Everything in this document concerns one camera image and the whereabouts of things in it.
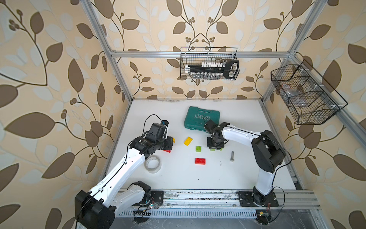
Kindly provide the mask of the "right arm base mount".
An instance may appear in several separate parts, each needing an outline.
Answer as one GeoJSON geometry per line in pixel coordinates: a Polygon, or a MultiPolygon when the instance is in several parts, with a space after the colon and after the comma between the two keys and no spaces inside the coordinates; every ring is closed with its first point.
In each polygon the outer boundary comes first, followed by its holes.
{"type": "Polygon", "coordinates": [[[273,191],[263,195],[258,191],[238,191],[241,207],[278,207],[279,203],[273,191]]]}

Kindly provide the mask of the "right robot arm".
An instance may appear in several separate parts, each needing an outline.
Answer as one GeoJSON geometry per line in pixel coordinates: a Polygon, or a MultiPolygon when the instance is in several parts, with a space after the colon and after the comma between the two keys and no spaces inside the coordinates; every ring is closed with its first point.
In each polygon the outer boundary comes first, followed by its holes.
{"type": "Polygon", "coordinates": [[[232,140],[253,149],[254,158],[259,166],[256,185],[253,188],[252,200],[257,206],[263,206],[272,194],[277,170],[281,167],[286,151],[269,130],[253,132],[231,126],[227,122],[217,125],[213,120],[204,124],[209,133],[207,146],[210,149],[222,149],[232,140]]]}

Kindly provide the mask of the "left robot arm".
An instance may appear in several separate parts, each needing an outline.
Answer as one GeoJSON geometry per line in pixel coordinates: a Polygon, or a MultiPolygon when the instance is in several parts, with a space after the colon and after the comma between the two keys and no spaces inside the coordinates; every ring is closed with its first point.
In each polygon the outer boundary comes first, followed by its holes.
{"type": "Polygon", "coordinates": [[[154,199],[151,187],[142,181],[120,189],[134,171],[157,150],[171,151],[173,138],[168,135],[169,122],[153,123],[150,130],[127,145],[123,159],[90,191],[81,190],[75,197],[77,229],[108,229],[115,217],[133,205],[150,207],[154,199]]]}

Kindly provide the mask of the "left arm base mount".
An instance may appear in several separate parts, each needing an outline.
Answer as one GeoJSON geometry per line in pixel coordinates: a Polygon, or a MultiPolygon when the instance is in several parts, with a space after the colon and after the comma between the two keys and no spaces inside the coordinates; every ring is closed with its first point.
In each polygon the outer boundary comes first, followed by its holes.
{"type": "Polygon", "coordinates": [[[148,194],[145,194],[140,202],[133,204],[133,206],[148,206],[153,204],[160,207],[164,201],[164,193],[162,190],[152,190],[148,194]]]}

